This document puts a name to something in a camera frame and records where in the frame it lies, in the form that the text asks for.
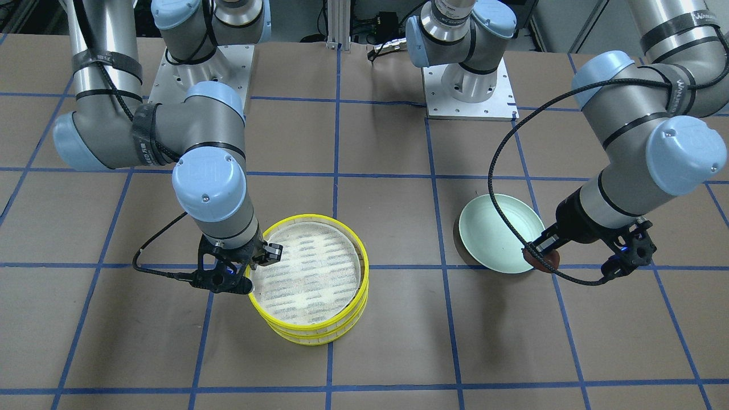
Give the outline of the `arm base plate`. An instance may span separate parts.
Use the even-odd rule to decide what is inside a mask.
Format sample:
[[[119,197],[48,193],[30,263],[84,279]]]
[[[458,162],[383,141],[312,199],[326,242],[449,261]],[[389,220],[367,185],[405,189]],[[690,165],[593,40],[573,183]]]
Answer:
[[[222,45],[206,62],[173,65],[167,50],[162,54],[156,76],[148,93],[151,103],[172,104],[185,100],[188,90],[201,81],[216,81],[234,89],[242,111],[247,113],[248,91],[252,77],[255,45]]]
[[[430,119],[510,121],[519,117],[503,58],[497,70],[487,75],[467,72],[458,63],[421,71]]]

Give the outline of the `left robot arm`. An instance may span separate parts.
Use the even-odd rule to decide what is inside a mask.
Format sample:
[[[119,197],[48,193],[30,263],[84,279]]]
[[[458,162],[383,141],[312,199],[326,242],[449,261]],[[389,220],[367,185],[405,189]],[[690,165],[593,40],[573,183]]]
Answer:
[[[689,194],[721,171],[727,148],[704,118],[727,111],[727,38],[703,1],[628,2],[646,64],[612,50],[586,62],[572,89],[544,103],[515,124],[490,161],[488,185],[502,149],[517,130],[568,97],[608,155],[598,175],[563,200],[555,223],[536,239],[518,233],[495,194],[490,203],[498,227],[521,245],[527,268],[570,282],[599,286],[653,261],[656,245],[646,214]],[[558,270],[558,248],[602,241],[611,251],[595,281]]]

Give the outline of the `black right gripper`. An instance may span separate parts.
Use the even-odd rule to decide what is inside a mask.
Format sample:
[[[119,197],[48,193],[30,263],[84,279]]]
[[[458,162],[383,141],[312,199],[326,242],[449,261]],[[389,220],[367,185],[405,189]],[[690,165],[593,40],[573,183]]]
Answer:
[[[235,249],[224,249],[201,236],[198,267],[190,285],[212,293],[248,295],[253,291],[253,282],[245,275],[245,270],[281,261],[283,249],[281,244],[265,241],[260,231],[244,246]]]

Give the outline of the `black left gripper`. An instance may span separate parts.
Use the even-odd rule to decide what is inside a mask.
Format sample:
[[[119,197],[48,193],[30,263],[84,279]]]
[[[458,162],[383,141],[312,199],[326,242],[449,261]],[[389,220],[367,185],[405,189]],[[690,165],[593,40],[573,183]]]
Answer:
[[[591,220],[583,210],[578,191],[557,206],[555,217],[554,224],[523,247],[523,255],[530,255],[529,247],[540,255],[548,255],[571,241],[590,244],[600,240],[609,247],[613,255],[602,264],[603,277],[596,280],[596,283],[626,277],[636,268],[647,267],[653,262],[657,247],[648,234],[653,223],[643,217],[638,217],[622,227],[603,227]]]

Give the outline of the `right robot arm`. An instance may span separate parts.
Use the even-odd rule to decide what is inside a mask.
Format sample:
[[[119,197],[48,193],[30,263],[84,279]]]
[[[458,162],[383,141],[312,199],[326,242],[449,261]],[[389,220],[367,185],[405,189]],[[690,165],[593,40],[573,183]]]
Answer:
[[[78,171],[173,165],[175,197],[200,229],[193,272],[149,273],[213,293],[247,295],[245,275],[279,262],[248,194],[244,98],[226,46],[268,40],[268,1],[153,1],[164,62],[179,102],[144,101],[132,1],[63,1],[71,36],[76,110],[58,117],[53,143]]]

